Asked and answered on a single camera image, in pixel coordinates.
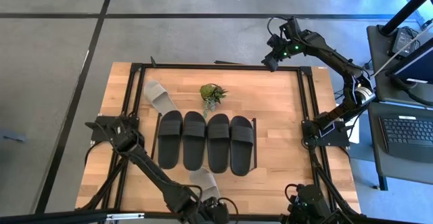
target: keyboard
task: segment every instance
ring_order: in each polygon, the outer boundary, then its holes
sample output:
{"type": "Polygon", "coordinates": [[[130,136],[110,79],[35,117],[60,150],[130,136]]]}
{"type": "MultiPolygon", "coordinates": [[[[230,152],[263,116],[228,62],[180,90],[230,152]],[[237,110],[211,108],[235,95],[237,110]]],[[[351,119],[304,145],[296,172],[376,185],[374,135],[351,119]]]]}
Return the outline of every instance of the keyboard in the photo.
{"type": "Polygon", "coordinates": [[[433,163],[433,118],[390,115],[379,121],[388,154],[433,163]]]}

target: succulent plant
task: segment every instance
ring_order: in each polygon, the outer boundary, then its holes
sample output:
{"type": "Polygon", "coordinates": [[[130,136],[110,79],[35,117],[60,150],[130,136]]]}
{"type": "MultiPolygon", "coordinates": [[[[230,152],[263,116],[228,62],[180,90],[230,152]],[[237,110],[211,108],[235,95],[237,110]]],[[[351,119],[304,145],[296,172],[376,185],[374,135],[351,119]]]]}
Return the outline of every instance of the succulent plant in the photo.
{"type": "Polygon", "coordinates": [[[224,90],[221,86],[215,84],[203,85],[200,88],[200,94],[204,100],[204,111],[203,116],[208,116],[208,110],[215,111],[215,103],[221,104],[221,99],[224,98],[228,91],[224,90]]]}

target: floor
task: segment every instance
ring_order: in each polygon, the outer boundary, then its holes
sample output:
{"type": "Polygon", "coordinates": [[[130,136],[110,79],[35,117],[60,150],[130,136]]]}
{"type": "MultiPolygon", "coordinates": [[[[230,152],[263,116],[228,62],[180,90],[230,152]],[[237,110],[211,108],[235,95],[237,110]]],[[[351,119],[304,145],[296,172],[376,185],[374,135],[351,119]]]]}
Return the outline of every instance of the floor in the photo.
{"type": "MultiPolygon", "coordinates": [[[[99,13],[104,0],[0,0],[0,13],[99,13]]],[[[407,0],[111,0],[117,14],[395,14],[407,0]]],[[[0,18],[0,128],[25,134],[26,143],[0,142],[0,215],[34,210],[96,19],[0,18]]],[[[267,19],[105,19],[91,60],[47,211],[72,210],[81,182],[90,130],[112,62],[260,64],[270,48],[267,19]]],[[[386,20],[300,20],[356,64],[370,59],[365,29],[386,20]]],[[[271,24],[277,30],[278,20],[271,24]]],[[[413,20],[404,25],[419,28],[413,20]]],[[[283,64],[324,66],[298,55],[283,64]]],[[[332,73],[334,91],[342,79],[332,73]]],[[[352,161],[361,210],[370,217],[428,223],[433,186],[396,179],[378,184],[374,163],[352,161]]]]}

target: robotic arm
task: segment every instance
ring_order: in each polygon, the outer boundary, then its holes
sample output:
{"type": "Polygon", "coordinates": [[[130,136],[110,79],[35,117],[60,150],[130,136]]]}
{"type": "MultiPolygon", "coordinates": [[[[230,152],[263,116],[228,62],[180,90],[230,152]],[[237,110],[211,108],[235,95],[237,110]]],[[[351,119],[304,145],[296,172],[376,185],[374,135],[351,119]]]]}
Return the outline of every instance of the robotic arm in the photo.
{"type": "Polygon", "coordinates": [[[371,82],[364,76],[361,67],[354,65],[351,59],[347,60],[329,47],[325,39],[317,32],[301,31],[295,18],[288,19],[279,29],[281,34],[286,36],[286,39],[273,34],[267,42],[267,45],[272,47],[272,51],[262,61],[271,72],[277,70],[278,62],[303,53],[319,58],[341,75],[344,80],[343,102],[330,112],[323,112],[312,121],[306,121],[302,126],[306,139],[313,137],[317,139],[318,145],[329,145],[324,144],[320,139],[334,129],[341,132],[345,127],[343,122],[347,122],[362,113],[375,97],[371,82]]]}

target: metal pole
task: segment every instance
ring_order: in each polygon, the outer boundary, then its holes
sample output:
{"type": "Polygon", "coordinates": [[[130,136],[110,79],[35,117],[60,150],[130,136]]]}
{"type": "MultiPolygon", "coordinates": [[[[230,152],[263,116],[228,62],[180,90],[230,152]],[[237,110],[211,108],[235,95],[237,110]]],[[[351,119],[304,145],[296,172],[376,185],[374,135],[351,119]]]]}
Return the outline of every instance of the metal pole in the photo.
{"type": "Polygon", "coordinates": [[[380,29],[383,35],[389,35],[427,0],[410,0],[388,23],[380,29]]]}

